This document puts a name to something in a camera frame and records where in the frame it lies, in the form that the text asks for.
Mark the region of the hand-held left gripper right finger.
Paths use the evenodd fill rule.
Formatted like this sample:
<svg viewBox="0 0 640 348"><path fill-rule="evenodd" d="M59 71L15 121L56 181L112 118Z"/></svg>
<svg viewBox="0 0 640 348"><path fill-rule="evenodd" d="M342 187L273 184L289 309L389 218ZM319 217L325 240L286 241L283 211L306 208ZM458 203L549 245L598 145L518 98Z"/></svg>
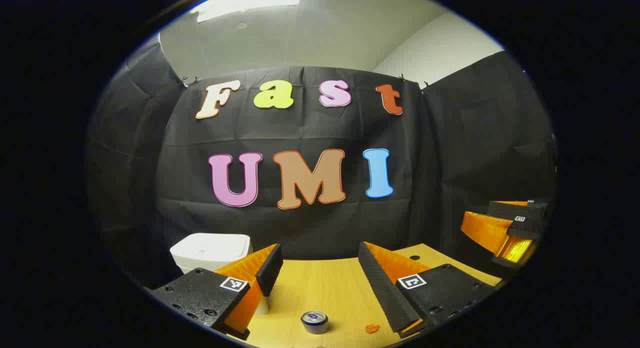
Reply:
<svg viewBox="0 0 640 348"><path fill-rule="evenodd" d="M358 261L400 338L432 332L496 291L451 264L432 268L372 243L359 244Z"/></svg>

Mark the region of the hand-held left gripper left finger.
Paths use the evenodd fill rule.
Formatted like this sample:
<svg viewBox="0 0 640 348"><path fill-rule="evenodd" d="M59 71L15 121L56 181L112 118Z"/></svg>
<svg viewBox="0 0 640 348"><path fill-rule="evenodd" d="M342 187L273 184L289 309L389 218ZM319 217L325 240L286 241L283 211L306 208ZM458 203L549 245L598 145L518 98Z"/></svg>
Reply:
<svg viewBox="0 0 640 348"><path fill-rule="evenodd" d="M215 271L195 268L151 293L197 323L244 341L282 264L281 245L272 244Z"/></svg>

